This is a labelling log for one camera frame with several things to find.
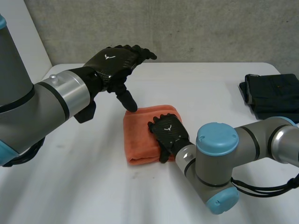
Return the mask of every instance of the light blue cap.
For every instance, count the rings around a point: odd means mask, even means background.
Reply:
[[[6,20],[0,15],[0,29],[3,29],[4,27],[6,27]]]
[[[292,121],[292,120],[289,119],[289,118],[286,118],[286,117],[274,117],[274,118],[282,118],[282,119],[285,119],[285,120],[288,121],[291,125],[297,127],[297,125],[294,123],[294,121]]]
[[[238,143],[237,132],[227,124],[205,124],[197,132],[196,148],[209,156],[222,156],[231,153]]]
[[[17,156],[19,154],[16,151],[0,140],[0,166],[3,166]]]
[[[237,188],[231,187],[220,191],[219,193],[211,197],[206,202],[206,206],[213,214],[219,215],[234,207],[234,205],[237,204],[238,200],[239,192]]]

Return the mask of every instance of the orange towel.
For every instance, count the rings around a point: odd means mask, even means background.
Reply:
[[[168,113],[175,114],[182,121],[177,110],[170,105],[139,108],[135,113],[126,112],[123,118],[123,130],[125,154],[130,165],[159,161],[160,146],[150,133],[148,122],[153,122],[154,116],[159,118],[161,114]],[[174,161],[174,157],[171,156],[169,161]]]

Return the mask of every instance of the black band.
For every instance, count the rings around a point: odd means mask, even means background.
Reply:
[[[43,87],[45,87],[47,90],[49,90],[51,93],[53,93],[53,95],[57,98],[57,100],[59,101],[63,111],[64,111],[64,114],[65,114],[65,120],[68,120],[70,118],[70,111],[69,111],[69,107],[67,106],[65,100],[63,99],[63,97],[59,94],[59,92],[57,92],[57,90],[47,84],[47,83],[44,83],[44,82],[39,82],[37,83]]]
[[[187,166],[185,167],[185,170],[184,170],[184,175],[186,176],[186,173],[188,171],[188,168],[195,162],[195,158],[192,159],[188,164]]]
[[[230,182],[230,179],[229,179],[229,181],[227,181],[227,182],[225,182],[225,183],[222,183],[222,184],[210,184],[210,183],[207,183],[207,182],[203,181],[202,179],[200,179],[199,176],[197,176],[197,178],[198,178],[199,181],[202,182],[204,185],[209,186],[209,187],[212,187],[212,188],[221,188],[221,187],[226,186],[226,185]]]
[[[253,140],[253,143],[254,143],[254,145],[255,145],[255,147],[256,147],[256,156],[255,156],[255,158],[254,158],[254,161],[255,161],[255,160],[257,160],[257,159],[259,158],[259,156],[260,156],[260,145],[258,144],[258,141],[257,141],[255,135],[252,133],[252,131],[250,131],[248,128],[246,128],[246,127],[244,127],[244,126],[241,126],[240,128],[242,128],[243,130],[245,130],[245,131],[251,136],[251,138],[252,138],[252,140]]]
[[[32,89],[30,90],[29,93],[27,93],[25,96],[23,96],[22,98],[11,102],[9,104],[0,106],[0,113],[4,113],[6,111],[10,111],[13,110],[19,106],[22,106],[23,104],[25,104],[26,102],[28,102],[29,100],[31,100],[31,98],[33,98],[34,94],[35,94],[35,89],[34,89],[34,85],[32,85]]]
[[[274,135],[277,133],[277,131],[279,131],[284,126],[288,126],[288,125],[281,125],[281,126],[277,127],[269,137],[267,148],[268,148],[268,154],[269,154],[270,158],[272,158],[272,159],[274,159],[272,156],[272,151],[271,151],[272,140],[274,138]]]

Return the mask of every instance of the gray wall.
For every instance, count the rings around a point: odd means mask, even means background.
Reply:
[[[299,73],[299,0],[25,0],[53,64],[139,44],[159,62],[268,62]]]

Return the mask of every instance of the black cable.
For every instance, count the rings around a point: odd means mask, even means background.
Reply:
[[[31,146],[24,154],[4,164],[3,167],[11,167],[13,165],[23,164],[32,160],[36,156],[38,150],[43,146],[44,141],[45,137]]]
[[[252,185],[248,185],[242,181],[235,180],[233,178],[231,178],[231,182],[238,189],[238,191],[240,191],[246,195],[250,195],[253,197],[264,197],[264,198],[275,197],[275,196],[284,194],[291,189],[295,189],[295,188],[299,187],[299,174],[295,178],[290,179],[287,184],[280,185],[277,187],[268,187],[268,188],[255,187]],[[258,194],[254,194],[254,193],[245,191],[245,190],[239,188],[238,186],[246,188],[246,189],[248,189],[252,192],[258,193]]]
[[[238,189],[238,191],[240,191],[240,192],[242,192],[242,193],[244,193],[246,195],[253,196],[253,197],[264,197],[264,198],[265,197],[279,196],[279,195],[284,194],[285,192],[288,192],[289,190],[291,190],[291,189],[285,189],[285,190],[281,190],[281,191],[277,191],[277,192],[272,192],[272,193],[267,194],[267,195],[257,195],[257,194],[253,194],[253,193],[250,193],[248,191],[245,191],[245,190],[237,187],[236,185],[234,185],[234,186]]]

